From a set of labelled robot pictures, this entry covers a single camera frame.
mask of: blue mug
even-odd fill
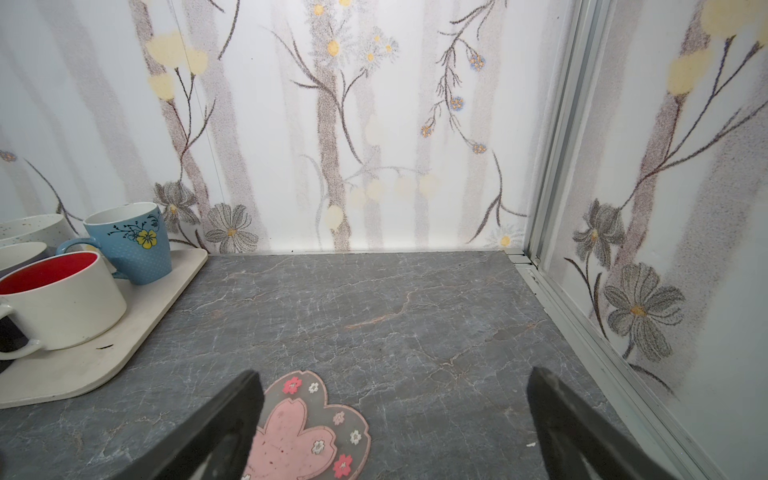
[[[112,276],[146,285],[170,273],[170,242],[160,208],[152,202],[123,205],[93,214],[83,221],[90,238],[59,245],[57,255],[78,243],[92,245],[112,262]]]

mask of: white mug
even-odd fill
[[[35,215],[0,223],[0,247],[42,242],[48,245],[48,255],[55,255],[56,247],[73,238],[74,231],[61,214]]]
[[[0,247],[0,277],[32,262],[49,257],[48,245],[42,242],[17,243]]]
[[[0,360],[87,342],[109,330],[126,308],[99,253],[66,253],[30,263],[0,279],[0,316],[10,316],[29,338],[22,348],[0,353]]]

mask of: cup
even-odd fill
[[[0,316],[10,316],[29,338],[22,348],[0,353],[0,360],[87,342],[117,323],[126,308],[96,252],[30,263],[0,279]]]
[[[54,255],[56,247],[74,237],[74,231],[61,214],[35,215],[0,223],[0,247],[43,242],[48,245],[48,255]]]
[[[48,245],[43,242],[17,243],[0,247],[0,277],[49,256]]]
[[[117,272],[115,278],[145,285],[170,273],[170,242],[160,208],[152,202],[123,205],[93,214],[83,222],[90,238],[62,243],[62,254],[77,243],[101,250]]]

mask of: pink heart-shaped coaster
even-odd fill
[[[264,393],[243,480],[354,479],[368,459],[368,422],[346,405],[328,405],[314,372],[295,371]]]

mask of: gray marble countertop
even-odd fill
[[[310,369],[358,409],[360,478],[547,478],[532,366],[626,432],[501,252],[211,257],[110,382],[0,410],[0,478],[108,478],[245,369]]]

